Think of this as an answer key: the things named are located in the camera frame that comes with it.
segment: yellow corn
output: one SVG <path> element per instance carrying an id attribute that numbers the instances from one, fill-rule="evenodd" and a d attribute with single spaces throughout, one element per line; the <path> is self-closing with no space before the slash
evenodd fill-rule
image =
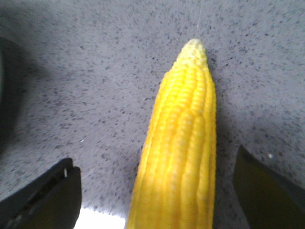
<path id="1" fill-rule="evenodd" d="M 215 86 L 203 45 L 191 39 L 160 86 L 127 229 L 211 229 L 215 164 Z"/>

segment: corn on the cob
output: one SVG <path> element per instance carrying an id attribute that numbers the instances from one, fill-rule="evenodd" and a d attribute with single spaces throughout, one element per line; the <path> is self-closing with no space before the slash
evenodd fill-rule
<path id="1" fill-rule="evenodd" d="M 127 229 L 211 229 L 216 94 L 200 40 L 164 76 L 135 181 Z"/>

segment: speckled countertop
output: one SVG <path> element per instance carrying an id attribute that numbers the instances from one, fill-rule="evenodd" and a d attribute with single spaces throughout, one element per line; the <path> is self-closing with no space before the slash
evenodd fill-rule
<path id="1" fill-rule="evenodd" d="M 305 2 L 161 2 L 1 1 L 0 200 L 69 156 L 83 207 L 125 218 L 159 83 L 192 37 L 218 96 L 214 228 L 248 228 L 240 144 L 305 187 Z"/>

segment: ear of corn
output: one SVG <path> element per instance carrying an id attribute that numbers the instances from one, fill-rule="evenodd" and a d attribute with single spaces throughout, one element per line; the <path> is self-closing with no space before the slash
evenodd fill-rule
<path id="1" fill-rule="evenodd" d="M 216 95 L 205 49 L 191 39 L 164 76 L 135 181 L 127 229 L 211 229 Z"/>

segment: black object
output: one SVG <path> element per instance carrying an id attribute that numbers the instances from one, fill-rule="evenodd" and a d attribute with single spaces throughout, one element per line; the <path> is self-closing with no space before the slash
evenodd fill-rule
<path id="1" fill-rule="evenodd" d="M 234 188 L 251 229 L 305 229 L 305 190 L 240 147 Z"/>
<path id="2" fill-rule="evenodd" d="M 65 158 L 0 202 L 0 229 L 72 229 L 81 209 L 81 170 Z"/>

